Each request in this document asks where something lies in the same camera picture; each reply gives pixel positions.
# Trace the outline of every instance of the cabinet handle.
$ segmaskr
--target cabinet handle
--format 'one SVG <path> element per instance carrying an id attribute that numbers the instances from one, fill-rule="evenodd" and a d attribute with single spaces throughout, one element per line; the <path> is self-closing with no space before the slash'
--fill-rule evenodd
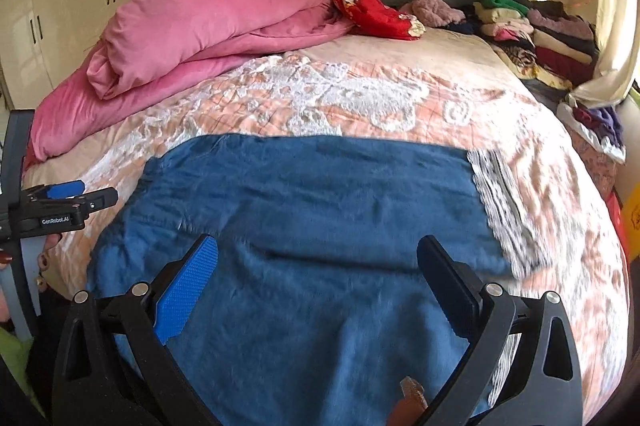
<path id="1" fill-rule="evenodd" d="M 33 31 L 33 19 L 29 20 L 31 25 L 31 37 L 33 38 L 33 45 L 36 45 L 36 32 Z"/>

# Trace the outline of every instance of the purple clothing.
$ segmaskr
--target purple clothing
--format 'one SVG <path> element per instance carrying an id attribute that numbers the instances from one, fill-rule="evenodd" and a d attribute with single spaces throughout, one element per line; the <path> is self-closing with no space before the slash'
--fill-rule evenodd
<path id="1" fill-rule="evenodd" d="M 622 148 L 622 124 L 613 107 L 601 109 L 580 107 L 574 109 L 574 117 L 585 127 L 593 130 L 601 142 L 605 137 L 608 137 L 612 145 Z"/>

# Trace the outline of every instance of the bed sheet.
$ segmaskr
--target bed sheet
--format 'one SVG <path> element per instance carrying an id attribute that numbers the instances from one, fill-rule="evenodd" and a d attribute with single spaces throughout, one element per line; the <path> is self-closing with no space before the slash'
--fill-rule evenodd
<path id="1" fill-rule="evenodd" d="M 82 178 L 113 185 L 118 205 L 65 237 L 55 266 L 69 294 L 84 287 L 100 232 L 132 191 L 147 159 L 197 135 L 344 135 L 398 139 L 504 157 L 535 234 L 538 269 L 510 258 L 512 294 L 562 295 L 578 345 L 587 422 L 618 385 L 626 360 L 628 290 L 606 206 L 553 114 L 481 39 L 433 30 L 416 42 L 345 36 L 253 60 L 86 138 L 30 169 L 26 183 Z M 494 377 L 504 382 L 515 341 Z"/>

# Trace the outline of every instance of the stack of clothes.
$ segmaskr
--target stack of clothes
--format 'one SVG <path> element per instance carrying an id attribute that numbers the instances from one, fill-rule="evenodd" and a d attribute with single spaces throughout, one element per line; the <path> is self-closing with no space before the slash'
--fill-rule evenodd
<path id="1" fill-rule="evenodd" d="M 571 83 L 538 66 L 533 39 L 535 28 L 529 21 L 529 12 L 534 6 L 549 9 L 545 2 L 530 0 L 476 2 L 473 8 L 481 23 L 476 34 L 491 45 L 540 103 L 556 112 Z"/>
<path id="2" fill-rule="evenodd" d="M 591 26 L 579 16 L 551 17 L 530 10 L 529 21 L 536 29 L 538 64 L 577 87 L 593 78 L 598 49 Z"/>

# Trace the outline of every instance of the pink comforter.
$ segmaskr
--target pink comforter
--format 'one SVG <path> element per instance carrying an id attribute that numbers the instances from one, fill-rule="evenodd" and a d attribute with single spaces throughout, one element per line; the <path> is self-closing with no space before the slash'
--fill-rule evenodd
<path id="1" fill-rule="evenodd" d="M 331 0 L 130 0 L 36 110 L 25 167 L 259 54 L 349 32 Z"/>

